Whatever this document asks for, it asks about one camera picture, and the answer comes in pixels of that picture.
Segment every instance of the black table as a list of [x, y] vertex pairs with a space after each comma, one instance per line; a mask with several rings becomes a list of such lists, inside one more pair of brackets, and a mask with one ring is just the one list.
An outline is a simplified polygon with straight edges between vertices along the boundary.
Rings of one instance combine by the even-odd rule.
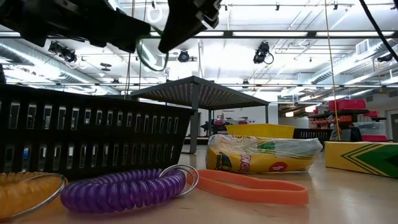
[[211, 134], [211, 111], [214, 110], [265, 106], [266, 123], [268, 123], [269, 119], [269, 102], [196, 76], [133, 91], [131, 96], [135, 99], [145, 98], [190, 106], [196, 110], [191, 117], [191, 147], [189, 154], [194, 154], [197, 151], [199, 108], [208, 110], [208, 135]]

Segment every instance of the person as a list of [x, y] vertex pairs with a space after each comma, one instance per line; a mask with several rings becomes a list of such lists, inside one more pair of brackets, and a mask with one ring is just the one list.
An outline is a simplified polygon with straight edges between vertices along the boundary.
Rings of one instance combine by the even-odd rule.
[[6, 83], [6, 76], [4, 74], [4, 70], [2, 69], [2, 64], [0, 63], [0, 84]]

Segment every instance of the logo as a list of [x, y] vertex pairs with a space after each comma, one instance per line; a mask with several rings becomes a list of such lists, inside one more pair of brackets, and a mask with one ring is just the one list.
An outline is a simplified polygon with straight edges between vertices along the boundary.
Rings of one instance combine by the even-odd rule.
[[222, 152], [216, 156], [216, 170], [229, 171], [232, 168], [232, 164], [228, 156]]
[[274, 165], [269, 167], [269, 172], [283, 172], [287, 168], [287, 164], [284, 162], [276, 162]]
[[249, 172], [250, 170], [250, 155], [241, 155], [241, 167], [239, 168], [240, 172]]

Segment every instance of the metal table leg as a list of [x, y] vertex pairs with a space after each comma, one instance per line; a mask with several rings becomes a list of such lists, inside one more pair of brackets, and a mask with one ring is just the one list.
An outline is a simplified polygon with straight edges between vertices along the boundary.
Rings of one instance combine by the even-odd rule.
[[191, 116], [191, 146], [189, 152], [184, 152], [186, 154], [194, 154], [197, 152], [199, 130], [199, 91], [200, 85], [193, 83], [191, 107], [195, 112]]
[[266, 124], [269, 123], [269, 118], [268, 118], [268, 105], [266, 106]]
[[208, 121], [208, 137], [210, 138], [211, 134], [213, 134], [213, 131], [211, 130], [211, 110], [209, 110], [209, 121]]

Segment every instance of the crayola box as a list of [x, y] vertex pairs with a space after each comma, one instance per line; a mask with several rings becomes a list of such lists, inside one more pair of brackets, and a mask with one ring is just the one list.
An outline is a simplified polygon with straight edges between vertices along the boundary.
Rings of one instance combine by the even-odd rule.
[[304, 171], [321, 149], [318, 139], [216, 134], [209, 138], [206, 165], [229, 172]]
[[398, 178], [398, 144], [326, 142], [327, 167]]

